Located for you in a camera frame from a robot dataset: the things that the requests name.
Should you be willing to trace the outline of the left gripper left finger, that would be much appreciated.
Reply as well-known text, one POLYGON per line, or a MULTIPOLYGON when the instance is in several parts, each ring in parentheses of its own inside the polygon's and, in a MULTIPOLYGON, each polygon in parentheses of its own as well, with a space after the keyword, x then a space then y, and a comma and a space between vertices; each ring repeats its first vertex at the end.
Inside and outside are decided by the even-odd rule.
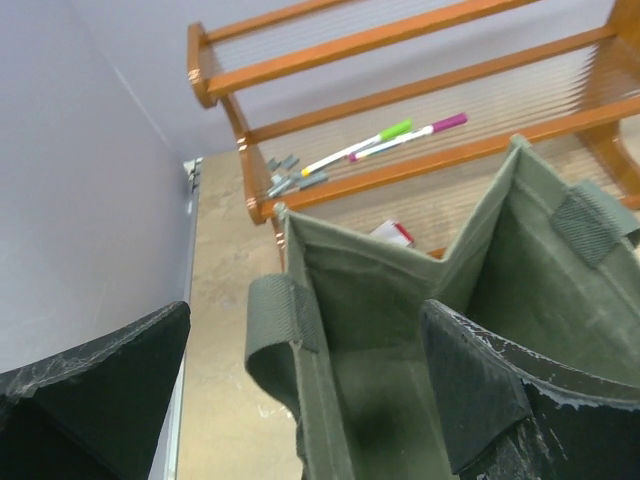
POLYGON ((189 331, 173 302, 2 373, 2 478, 148 478, 189 331))

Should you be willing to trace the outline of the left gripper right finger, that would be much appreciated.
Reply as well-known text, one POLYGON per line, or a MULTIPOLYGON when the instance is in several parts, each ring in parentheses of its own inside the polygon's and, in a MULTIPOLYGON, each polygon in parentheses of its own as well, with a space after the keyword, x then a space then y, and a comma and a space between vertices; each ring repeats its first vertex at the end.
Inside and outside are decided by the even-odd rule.
POLYGON ((545 357, 436 300, 420 331, 454 475, 636 479, 639 390, 545 357))

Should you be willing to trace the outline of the green canvas bag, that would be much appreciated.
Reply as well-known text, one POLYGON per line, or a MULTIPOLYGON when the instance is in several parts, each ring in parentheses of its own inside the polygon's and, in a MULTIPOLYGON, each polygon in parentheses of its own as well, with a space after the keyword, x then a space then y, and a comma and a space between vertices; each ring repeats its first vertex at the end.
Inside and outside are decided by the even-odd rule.
POLYGON ((638 218, 522 136, 436 259, 278 210, 245 368, 306 479, 635 479, 638 218))

